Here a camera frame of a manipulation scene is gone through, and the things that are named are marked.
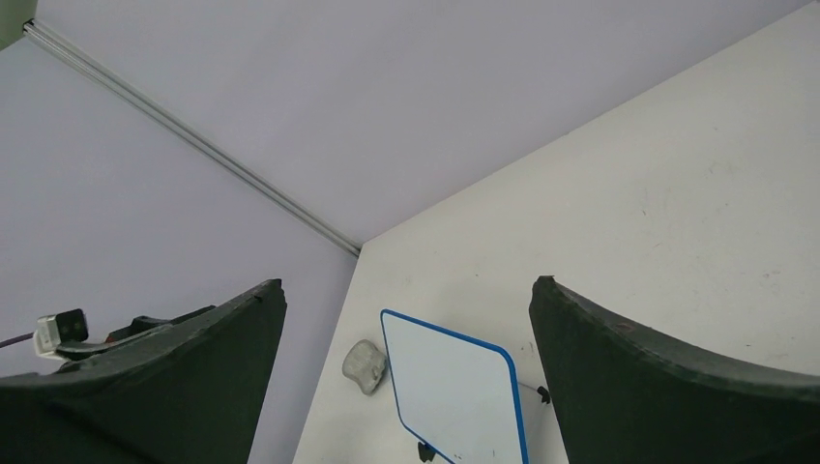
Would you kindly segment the grey mesh eraser sponge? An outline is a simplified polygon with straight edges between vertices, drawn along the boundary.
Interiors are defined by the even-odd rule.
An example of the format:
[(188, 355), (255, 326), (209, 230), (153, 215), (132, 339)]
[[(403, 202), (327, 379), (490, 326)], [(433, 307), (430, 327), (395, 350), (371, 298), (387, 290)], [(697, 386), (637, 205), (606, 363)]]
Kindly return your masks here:
[(387, 355), (371, 341), (362, 339), (346, 354), (341, 372), (358, 386), (362, 394), (370, 396), (378, 389), (387, 366)]

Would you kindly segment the blue framed whiteboard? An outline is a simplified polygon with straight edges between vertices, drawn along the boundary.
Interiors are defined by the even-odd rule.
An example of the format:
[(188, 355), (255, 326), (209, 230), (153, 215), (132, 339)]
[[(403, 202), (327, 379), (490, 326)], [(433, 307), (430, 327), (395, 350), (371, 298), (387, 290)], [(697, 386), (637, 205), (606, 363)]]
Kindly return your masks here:
[(502, 347), (391, 309), (380, 313), (401, 425), (449, 463), (534, 463), (551, 398)]

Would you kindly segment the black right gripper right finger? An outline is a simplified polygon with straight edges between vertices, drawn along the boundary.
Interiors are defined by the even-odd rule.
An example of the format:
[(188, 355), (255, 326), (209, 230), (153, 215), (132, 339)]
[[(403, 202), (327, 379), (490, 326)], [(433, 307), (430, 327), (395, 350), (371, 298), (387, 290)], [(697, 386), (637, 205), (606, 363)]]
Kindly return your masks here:
[(529, 317), (572, 463), (815, 463), (819, 379), (708, 351), (539, 277)]

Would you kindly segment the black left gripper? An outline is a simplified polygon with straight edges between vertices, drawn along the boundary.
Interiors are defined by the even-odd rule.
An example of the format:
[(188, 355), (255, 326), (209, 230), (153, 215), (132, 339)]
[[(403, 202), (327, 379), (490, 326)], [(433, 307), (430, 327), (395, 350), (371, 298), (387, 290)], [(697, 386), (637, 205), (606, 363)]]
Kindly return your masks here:
[(58, 374), (214, 374), (216, 307), (171, 319), (138, 316), (89, 342), (85, 313), (77, 308), (37, 320), (35, 354), (60, 359)]

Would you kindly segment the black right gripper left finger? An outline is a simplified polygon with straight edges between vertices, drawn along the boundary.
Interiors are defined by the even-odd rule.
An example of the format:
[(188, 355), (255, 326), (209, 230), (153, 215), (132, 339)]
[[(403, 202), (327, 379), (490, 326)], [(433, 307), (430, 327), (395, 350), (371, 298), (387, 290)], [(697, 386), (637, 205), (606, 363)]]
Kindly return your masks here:
[(49, 374), (1, 381), (5, 463), (244, 463), (287, 302), (277, 279), (173, 319), (139, 316), (99, 343), (76, 309), (42, 317)]

